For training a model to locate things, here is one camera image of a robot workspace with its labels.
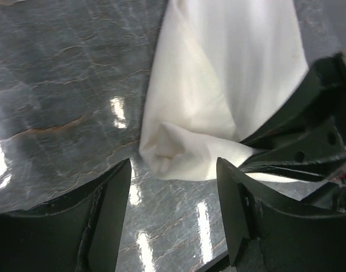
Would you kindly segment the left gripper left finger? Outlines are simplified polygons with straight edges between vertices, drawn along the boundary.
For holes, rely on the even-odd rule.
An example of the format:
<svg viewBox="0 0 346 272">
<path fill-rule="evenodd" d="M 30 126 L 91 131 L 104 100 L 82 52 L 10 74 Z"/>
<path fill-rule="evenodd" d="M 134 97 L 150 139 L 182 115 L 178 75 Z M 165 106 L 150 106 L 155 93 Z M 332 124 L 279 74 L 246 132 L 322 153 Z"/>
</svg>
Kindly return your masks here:
<svg viewBox="0 0 346 272">
<path fill-rule="evenodd" d="M 131 163 L 30 210 L 0 213 L 0 271 L 115 271 Z"/>
</svg>

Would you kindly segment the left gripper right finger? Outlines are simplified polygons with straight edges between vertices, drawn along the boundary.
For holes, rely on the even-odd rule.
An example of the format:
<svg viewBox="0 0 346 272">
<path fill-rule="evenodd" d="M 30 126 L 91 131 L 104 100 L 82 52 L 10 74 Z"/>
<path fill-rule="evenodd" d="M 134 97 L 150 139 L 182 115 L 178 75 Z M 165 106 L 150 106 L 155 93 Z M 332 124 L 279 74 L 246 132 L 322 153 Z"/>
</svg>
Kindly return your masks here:
<svg viewBox="0 0 346 272">
<path fill-rule="evenodd" d="M 346 186 L 298 201 L 216 163 L 229 261 L 238 271 L 346 271 Z"/>
</svg>

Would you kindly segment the white cloth napkin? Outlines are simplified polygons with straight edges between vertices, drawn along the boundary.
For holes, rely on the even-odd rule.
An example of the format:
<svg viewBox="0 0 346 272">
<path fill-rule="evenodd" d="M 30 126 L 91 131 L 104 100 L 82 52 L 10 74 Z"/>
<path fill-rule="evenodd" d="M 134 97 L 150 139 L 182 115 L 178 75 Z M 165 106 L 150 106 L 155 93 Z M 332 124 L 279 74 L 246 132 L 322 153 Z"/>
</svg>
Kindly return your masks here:
<svg viewBox="0 0 346 272">
<path fill-rule="evenodd" d="M 292 1 L 169 1 L 142 120 L 139 153 L 158 179 L 206 181 L 307 72 Z"/>
</svg>

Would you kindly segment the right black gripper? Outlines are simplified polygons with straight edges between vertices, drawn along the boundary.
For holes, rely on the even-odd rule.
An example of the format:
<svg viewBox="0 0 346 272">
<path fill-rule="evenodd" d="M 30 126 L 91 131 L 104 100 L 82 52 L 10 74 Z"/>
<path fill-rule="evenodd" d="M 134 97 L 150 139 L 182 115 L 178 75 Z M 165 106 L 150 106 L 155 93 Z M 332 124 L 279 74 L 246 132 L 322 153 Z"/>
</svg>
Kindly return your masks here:
<svg viewBox="0 0 346 272">
<path fill-rule="evenodd" d="M 346 58 L 342 54 L 316 60 L 284 105 L 242 143 L 268 145 L 274 138 L 314 127 L 289 145 L 252 156 L 239 169 L 309 182 L 336 181 L 341 188 L 334 206 L 346 211 Z"/>
</svg>

